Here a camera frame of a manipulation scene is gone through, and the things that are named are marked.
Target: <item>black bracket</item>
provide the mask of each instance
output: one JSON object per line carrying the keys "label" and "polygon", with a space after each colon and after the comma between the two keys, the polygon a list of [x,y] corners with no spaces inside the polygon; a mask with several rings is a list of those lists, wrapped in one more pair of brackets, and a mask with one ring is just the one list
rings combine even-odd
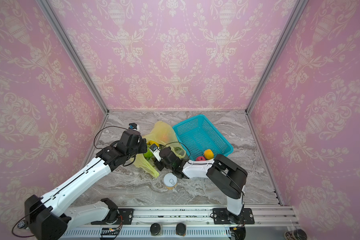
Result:
{"label": "black bracket", "polygon": [[243,208],[241,210],[240,215],[235,216],[227,211],[227,209],[213,209],[211,216],[213,216],[213,220],[215,224],[221,225],[221,224],[239,224],[240,222],[235,220],[232,221],[234,218],[243,219],[243,224],[254,224],[254,218],[252,209],[246,209]]}
{"label": "black bracket", "polygon": [[[133,219],[133,210],[134,209],[121,209],[119,208],[119,216],[123,218],[123,225],[131,225]],[[121,218],[117,218],[116,222],[112,225],[120,225]],[[92,225],[104,225],[105,221],[95,221],[91,222]]]}

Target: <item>metal corner post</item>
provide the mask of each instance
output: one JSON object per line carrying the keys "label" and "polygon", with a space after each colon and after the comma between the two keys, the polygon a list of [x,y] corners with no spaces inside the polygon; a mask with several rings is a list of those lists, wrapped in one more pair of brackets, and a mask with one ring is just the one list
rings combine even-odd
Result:
{"label": "metal corner post", "polygon": [[305,6],[307,5],[308,0],[297,0],[296,4],[292,10],[291,15],[289,16],[289,19],[283,29],[283,32],[279,38],[279,41],[276,44],[275,49],[273,50],[273,53],[271,57],[269,58],[269,61],[264,69],[263,74],[261,75],[259,84],[256,86],[256,89],[254,90],[254,93],[251,97],[250,103],[248,104],[248,108],[246,109],[246,112],[248,115],[251,114],[251,112],[254,109],[254,105],[256,104],[257,99],[259,98],[261,91],[263,90],[267,79],[269,75],[272,73],[273,67],[276,65],[276,62],[283,52],[283,49],[285,45],[288,42],[289,37],[292,34],[293,29],[296,26],[296,23],[298,22]]}
{"label": "metal corner post", "polygon": [[67,51],[72,62],[75,64],[78,72],[80,73],[83,80],[87,84],[87,86],[88,86],[89,90],[91,91],[93,97],[95,98],[96,102],[98,103],[98,105],[100,106],[100,108],[102,109],[104,114],[107,114],[109,110],[107,108],[106,103],[103,101],[103,98],[101,97],[95,84],[92,82],[90,75],[88,74],[83,63],[81,62],[76,50],[72,46],[72,43],[67,36],[67,33],[65,32],[64,28],[62,27],[59,19],[57,18],[56,14],[53,11],[48,0],[36,0],[36,2],[39,4],[39,7],[43,11],[45,17],[48,19],[49,24],[53,27],[53,30],[55,31],[57,37],[61,41],[61,44],[64,46],[64,48]]}

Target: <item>pink wallpaper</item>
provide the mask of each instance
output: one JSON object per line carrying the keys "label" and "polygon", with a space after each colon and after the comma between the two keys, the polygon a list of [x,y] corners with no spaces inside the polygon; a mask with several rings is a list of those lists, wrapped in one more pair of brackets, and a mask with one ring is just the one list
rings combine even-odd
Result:
{"label": "pink wallpaper", "polygon": [[50,0],[109,109],[245,109],[296,0]]}
{"label": "pink wallpaper", "polygon": [[0,0],[0,239],[81,167],[103,117],[37,3]]}
{"label": "pink wallpaper", "polygon": [[311,239],[360,240],[360,1],[309,1],[251,115]]}

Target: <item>black mounting plate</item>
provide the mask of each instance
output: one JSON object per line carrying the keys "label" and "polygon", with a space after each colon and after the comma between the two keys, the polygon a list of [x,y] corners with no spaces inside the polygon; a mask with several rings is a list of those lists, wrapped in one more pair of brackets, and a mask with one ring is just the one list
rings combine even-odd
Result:
{"label": "black mounting plate", "polygon": [[[119,208],[119,213],[123,218],[123,225],[131,225],[133,219],[133,210],[134,209],[121,209]],[[115,223],[112,225],[120,225],[121,218],[118,218]],[[105,221],[94,221],[91,222],[92,225],[104,225],[107,224]]]}
{"label": "black mounting plate", "polygon": [[[216,217],[214,217],[214,222],[217,225],[221,225],[221,224],[231,224],[231,222],[228,219],[228,215],[226,213],[227,209],[223,209],[223,208],[219,208],[219,209],[213,209],[212,214],[215,215]],[[243,216],[245,223],[244,224],[254,224],[254,218],[253,218],[253,213],[252,213],[252,209],[249,208],[243,208],[241,211],[240,216]]]}

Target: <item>teal plastic basket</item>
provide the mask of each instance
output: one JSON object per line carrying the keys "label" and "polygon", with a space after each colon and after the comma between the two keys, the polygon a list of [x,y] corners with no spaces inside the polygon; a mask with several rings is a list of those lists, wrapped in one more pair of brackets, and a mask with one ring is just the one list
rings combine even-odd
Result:
{"label": "teal plastic basket", "polygon": [[193,161],[203,156],[207,149],[211,149],[215,156],[222,154],[227,157],[233,152],[232,145],[202,114],[176,124],[173,130],[178,141],[188,147],[190,152],[186,149],[187,154]]}

